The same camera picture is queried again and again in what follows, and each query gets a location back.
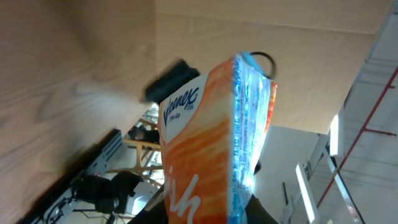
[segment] wood grain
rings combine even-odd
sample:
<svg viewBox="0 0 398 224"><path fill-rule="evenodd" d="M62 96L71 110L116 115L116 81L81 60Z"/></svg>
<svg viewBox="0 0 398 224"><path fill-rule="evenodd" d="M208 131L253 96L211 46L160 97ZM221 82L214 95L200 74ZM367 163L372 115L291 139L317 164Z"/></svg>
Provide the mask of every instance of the wood grain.
<svg viewBox="0 0 398 224"><path fill-rule="evenodd" d="M88 146L125 133L155 75L151 0L0 2L0 223Z"/></svg>

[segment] tissue packet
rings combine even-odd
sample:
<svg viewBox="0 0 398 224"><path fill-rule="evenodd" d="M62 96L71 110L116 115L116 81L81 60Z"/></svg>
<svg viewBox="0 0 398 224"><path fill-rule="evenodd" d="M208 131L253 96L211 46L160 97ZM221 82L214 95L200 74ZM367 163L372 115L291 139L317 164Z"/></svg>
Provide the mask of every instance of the tissue packet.
<svg viewBox="0 0 398 224"><path fill-rule="evenodd" d="M270 93L271 81L244 52L161 102L169 223L247 223Z"/></svg>

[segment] ceiling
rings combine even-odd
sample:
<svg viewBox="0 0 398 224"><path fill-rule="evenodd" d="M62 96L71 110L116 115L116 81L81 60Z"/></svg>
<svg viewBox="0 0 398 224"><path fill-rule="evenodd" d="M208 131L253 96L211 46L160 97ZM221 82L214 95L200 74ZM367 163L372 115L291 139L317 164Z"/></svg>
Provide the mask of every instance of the ceiling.
<svg viewBox="0 0 398 224"><path fill-rule="evenodd" d="M387 17L368 59L360 70L347 97L344 118L345 151L353 143L398 66L398 14ZM367 128L398 133L398 78L392 83ZM262 170L256 176L255 195L264 208L277 220L283 216L282 181L288 195L297 186L295 166L305 163L317 141L317 135L304 131L273 126L267 135L261 158ZM396 223L398 207L398 138L364 133L354 147L341 175L366 223ZM315 169L310 187L316 202L325 191L331 172L322 159ZM349 224L353 219L335 184L321 203L321 223L329 220ZM307 214L300 199L292 223L307 223Z"/></svg>

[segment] white label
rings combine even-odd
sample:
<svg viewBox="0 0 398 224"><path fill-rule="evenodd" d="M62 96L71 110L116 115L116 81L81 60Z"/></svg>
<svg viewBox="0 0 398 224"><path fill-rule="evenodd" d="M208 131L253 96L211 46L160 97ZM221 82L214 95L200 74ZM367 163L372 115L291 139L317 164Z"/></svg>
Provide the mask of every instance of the white label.
<svg viewBox="0 0 398 224"><path fill-rule="evenodd" d="M208 74L194 78L163 101L161 134L168 143L191 120L200 104Z"/></svg>

